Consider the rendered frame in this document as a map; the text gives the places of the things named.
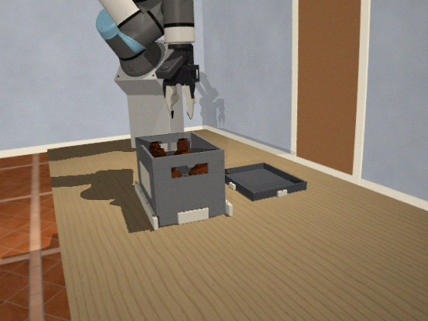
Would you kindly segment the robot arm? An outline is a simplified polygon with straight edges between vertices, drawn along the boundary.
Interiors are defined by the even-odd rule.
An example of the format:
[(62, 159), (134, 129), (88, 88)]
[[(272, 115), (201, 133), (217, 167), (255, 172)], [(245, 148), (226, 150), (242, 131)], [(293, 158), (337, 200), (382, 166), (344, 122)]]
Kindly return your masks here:
[[(157, 66), (161, 49), (155, 41), (163, 35), (169, 44), (195, 42), (193, 0), (99, 2), (104, 9), (96, 28), (130, 77), (145, 75)], [(187, 59), (186, 52), (173, 52), (155, 71), (157, 78), (171, 79)]]

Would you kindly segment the grey plastic crate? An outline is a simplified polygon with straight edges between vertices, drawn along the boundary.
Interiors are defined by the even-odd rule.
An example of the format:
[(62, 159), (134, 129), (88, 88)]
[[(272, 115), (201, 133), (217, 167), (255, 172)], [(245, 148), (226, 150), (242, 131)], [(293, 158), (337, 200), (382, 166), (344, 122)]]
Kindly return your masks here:
[[(151, 142), (176, 143), (178, 139), (186, 139), (192, 154), (173, 156), (177, 150), (166, 151), (167, 157), (154, 158), (150, 154)], [(178, 212), (192, 209), (208, 207), (209, 217), (226, 214), (224, 149), (194, 132), (135, 137), (135, 143), (139, 184), (158, 218), (158, 226), (178, 223)], [(204, 163), (208, 173), (188, 175), (196, 164)], [(171, 177), (172, 167), (182, 177)]]

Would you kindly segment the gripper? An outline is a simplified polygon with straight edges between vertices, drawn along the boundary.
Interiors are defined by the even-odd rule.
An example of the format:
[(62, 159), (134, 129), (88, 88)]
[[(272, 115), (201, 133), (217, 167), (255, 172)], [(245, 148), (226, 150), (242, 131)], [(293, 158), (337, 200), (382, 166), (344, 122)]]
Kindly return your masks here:
[[(179, 48), (180, 47), (180, 48)], [(186, 48), (191, 47), (191, 48)], [(179, 49), (175, 49), (179, 48)], [(178, 71), (171, 79), (163, 80), (164, 98), (167, 103), (167, 108), (171, 119), (174, 116), (173, 105), (178, 102), (179, 94), (177, 93), (177, 85), (184, 86), (183, 94), (186, 97), (186, 105), (188, 108), (189, 119), (192, 119), (194, 112), (194, 104), (197, 102), (195, 92), (195, 83), (199, 82), (199, 65), (194, 65), (194, 50), (192, 43), (177, 43), (168, 44), (168, 49), (174, 49), (174, 52), (186, 52), (188, 59), (182, 64)], [(196, 76), (198, 70), (198, 78)]]

